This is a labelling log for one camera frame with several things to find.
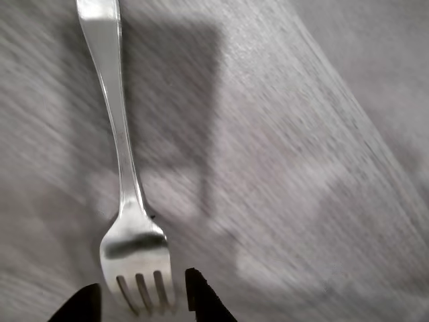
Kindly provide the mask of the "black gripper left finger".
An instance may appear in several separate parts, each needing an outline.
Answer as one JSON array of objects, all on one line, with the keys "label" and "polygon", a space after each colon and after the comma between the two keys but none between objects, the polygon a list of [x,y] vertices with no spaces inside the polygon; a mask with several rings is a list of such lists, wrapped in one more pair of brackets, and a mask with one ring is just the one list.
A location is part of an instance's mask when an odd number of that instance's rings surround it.
[{"label": "black gripper left finger", "polygon": [[98,283],[89,284],[74,293],[48,320],[48,322],[102,320],[102,294]]}]

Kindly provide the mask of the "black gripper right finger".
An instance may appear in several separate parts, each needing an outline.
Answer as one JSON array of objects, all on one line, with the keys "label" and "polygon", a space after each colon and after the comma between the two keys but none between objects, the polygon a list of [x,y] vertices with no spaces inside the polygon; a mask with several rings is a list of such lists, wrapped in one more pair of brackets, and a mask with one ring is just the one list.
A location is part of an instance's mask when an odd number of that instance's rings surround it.
[{"label": "black gripper right finger", "polygon": [[196,322],[237,322],[199,270],[186,269],[185,285],[188,310],[195,312]]}]

